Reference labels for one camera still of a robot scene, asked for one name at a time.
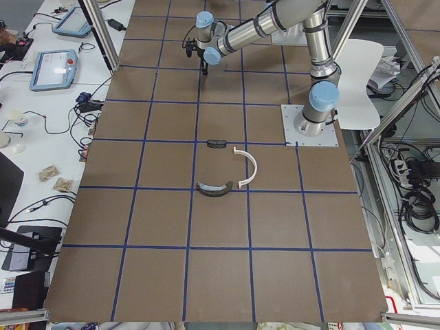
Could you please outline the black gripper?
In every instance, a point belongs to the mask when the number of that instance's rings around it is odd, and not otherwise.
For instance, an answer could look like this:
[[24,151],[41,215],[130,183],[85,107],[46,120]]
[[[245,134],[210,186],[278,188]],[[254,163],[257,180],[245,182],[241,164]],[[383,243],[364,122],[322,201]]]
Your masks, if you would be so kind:
[[204,52],[199,52],[198,57],[200,58],[200,67],[203,75],[208,75],[208,63],[204,59]]

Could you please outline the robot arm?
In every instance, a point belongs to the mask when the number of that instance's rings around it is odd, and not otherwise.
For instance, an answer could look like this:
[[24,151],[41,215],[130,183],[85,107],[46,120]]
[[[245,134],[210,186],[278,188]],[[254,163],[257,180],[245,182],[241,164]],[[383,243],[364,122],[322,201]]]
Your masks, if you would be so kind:
[[261,12],[236,26],[215,19],[209,11],[195,18],[196,37],[184,42],[186,55],[197,53],[201,71],[259,39],[271,38],[276,45],[306,44],[311,68],[308,101],[294,119],[295,130],[307,137],[320,135],[340,92],[340,67],[330,45],[327,1],[268,1]]

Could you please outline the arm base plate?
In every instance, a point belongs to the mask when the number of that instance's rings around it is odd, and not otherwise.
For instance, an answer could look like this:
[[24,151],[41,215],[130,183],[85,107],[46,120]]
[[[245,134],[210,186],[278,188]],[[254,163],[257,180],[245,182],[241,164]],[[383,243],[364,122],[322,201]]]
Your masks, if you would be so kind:
[[321,123],[308,122],[303,105],[282,104],[281,113],[287,146],[338,147],[338,138],[331,115]]
[[286,32],[276,31],[271,34],[273,45],[306,46],[306,36],[301,25],[295,25]]

